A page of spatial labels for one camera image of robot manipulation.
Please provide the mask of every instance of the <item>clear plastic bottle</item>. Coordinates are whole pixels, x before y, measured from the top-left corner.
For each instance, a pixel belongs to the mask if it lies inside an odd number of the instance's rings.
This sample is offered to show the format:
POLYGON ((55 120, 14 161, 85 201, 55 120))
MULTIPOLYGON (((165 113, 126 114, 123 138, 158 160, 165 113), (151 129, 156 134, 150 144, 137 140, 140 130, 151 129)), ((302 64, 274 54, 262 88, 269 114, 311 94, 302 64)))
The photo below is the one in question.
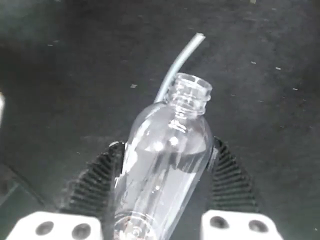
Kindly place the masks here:
POLYGON ((203 117, 212 86, 177 73, 163 102, 144 109, 131 128, 115 187, 116 240, 168 240, 212 153, 203 117))

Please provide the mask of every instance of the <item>bottle neck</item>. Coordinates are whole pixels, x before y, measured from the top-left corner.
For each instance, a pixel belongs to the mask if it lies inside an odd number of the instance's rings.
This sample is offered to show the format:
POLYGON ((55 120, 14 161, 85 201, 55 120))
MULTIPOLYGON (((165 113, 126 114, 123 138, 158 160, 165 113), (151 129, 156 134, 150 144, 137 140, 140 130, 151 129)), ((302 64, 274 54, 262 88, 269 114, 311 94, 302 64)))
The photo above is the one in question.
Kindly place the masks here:
POLYGON ((197 76, 177 73, 164 100, 182 115, 199 116, 206 112, 211 90, 212 86, 205 80, 197 76))

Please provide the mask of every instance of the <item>gray floor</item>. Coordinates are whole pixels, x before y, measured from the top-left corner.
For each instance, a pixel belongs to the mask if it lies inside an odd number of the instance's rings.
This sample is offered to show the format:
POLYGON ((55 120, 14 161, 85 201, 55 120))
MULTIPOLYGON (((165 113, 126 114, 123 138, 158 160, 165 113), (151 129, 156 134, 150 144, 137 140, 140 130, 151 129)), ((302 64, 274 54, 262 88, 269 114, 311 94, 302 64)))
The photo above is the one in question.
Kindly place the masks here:
MULTIPOLYGON (((320 4, 251 2, 2 1, 2 160, 58 201, 87 161, 126 139, 201 32, 206 40, 183 71, 214 87, 206 112, 213 133, 254 177, 285 239, 319 239, 320 4)), ((199 210, 201 196, 189 209, 199 210)), ((191 210, 173 238, 199 235, 191 210)))

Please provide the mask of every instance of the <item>screw hole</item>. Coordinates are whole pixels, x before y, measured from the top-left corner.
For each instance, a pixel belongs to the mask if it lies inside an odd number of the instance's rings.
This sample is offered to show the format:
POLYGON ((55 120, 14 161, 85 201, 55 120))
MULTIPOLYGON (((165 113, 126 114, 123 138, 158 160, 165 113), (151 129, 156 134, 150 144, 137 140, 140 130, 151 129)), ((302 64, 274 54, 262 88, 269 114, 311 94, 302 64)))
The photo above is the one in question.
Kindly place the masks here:
POLYGON ((228 222, 220 216, 214 216, 210 219, 210 225, 217 229, 227 229, 229 228, 228 222))
POLYGON ((74 227, 72 230, 72 237, 75 240, 85 240, 90 236, 91 227, 87 223, 82 223, 74 227))
POLYGON ((250 230, 258 233, 266 233, 268 232, 268 227, 262 221, 252 220, 249 222, 250 230))
POLYGON ((44 236, 49 234, 54 228, 54 223, 52 221, 45 221, 41 223, 35 230, 38 236, 44 236))

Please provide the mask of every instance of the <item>dark surface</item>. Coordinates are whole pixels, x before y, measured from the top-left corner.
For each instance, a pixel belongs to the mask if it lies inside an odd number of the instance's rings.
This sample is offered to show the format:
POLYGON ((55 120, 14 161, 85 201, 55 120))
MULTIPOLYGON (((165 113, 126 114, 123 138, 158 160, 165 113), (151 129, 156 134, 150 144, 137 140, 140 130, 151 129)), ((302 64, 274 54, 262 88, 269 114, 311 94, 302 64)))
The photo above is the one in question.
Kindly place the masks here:
MULTIPOLYGON (((254 177, 285 239, 319 239, 319 13, 316 0, 1 1, 1 159, 57 202, 85 162, 126 139, 202 32, 182 71, 213 85, 213 133, 254 177)), ((206 177, 173 239, 199 236, 206 177)), ((21 215, 33 209, 23 206, 21 215)))

